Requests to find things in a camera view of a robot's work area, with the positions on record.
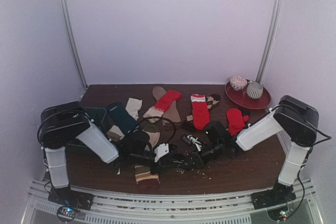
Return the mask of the black white striped sock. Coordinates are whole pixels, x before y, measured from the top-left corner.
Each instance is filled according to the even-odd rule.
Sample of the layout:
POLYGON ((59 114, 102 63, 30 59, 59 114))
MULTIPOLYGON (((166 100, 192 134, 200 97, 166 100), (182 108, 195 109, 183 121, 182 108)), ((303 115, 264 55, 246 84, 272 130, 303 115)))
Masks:
POLYGON ((197 153, 190 153, 188 156, 184 156, 184 161, 181 164, 181 167, 179 169, 183 169, 183 170, 193 170, 193 169, 200 169, 200 168, 185 168, 185 160, 187 157, 189 156, 196 156, 198 155, 197 153))

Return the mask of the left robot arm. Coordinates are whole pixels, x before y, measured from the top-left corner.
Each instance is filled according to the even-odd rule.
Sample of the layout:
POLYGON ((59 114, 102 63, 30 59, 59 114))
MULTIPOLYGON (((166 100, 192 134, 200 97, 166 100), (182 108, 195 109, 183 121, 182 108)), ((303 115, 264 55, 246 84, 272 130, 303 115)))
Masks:
POLYGON ((150 143, 150 137, 121 103, 112 103, 106 113, 122 130, 124 138, 114 142, 94 124, 94 117, 80 106, 79 102, 61 104, 44 109, 37 139, 44 151, 46 167, 50 174, 49 200, 66 206, 75 203, 84 205, 91 194, 78 193, 70 187, 66 146, 73 141, 82 142, 108 165, 120 168, 138 163, 161 168, 163 161, 175 150, 165 142, 159 146, 150 143))

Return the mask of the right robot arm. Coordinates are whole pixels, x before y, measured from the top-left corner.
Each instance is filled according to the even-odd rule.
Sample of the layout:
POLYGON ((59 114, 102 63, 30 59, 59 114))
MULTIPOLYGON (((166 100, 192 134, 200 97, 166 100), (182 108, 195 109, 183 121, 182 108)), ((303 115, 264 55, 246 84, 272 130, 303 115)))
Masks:
POLYGON ((200 168, 210 159, 225 152, 248 152, 263 141, 278 136, 286 147, 286 158, 269 192, 272 203, 279 204, 293 191, 320 134, 319 112, 292 96, 283 96, 279 103, 253 124, 240 120, 241 127, 224 127, 219 121, 211 121, 203 130, 210 145, 201 148, 183 162, 187 168, 200 168))

